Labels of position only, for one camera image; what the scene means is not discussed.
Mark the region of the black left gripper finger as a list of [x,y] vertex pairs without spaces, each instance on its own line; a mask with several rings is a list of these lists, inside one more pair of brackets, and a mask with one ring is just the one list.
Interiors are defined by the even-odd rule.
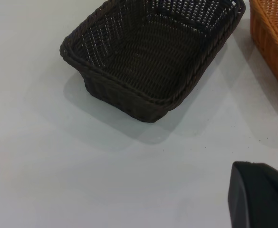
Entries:
[[228,205],[233,228],[278,228],[278,170],[265,163],[234,162]]

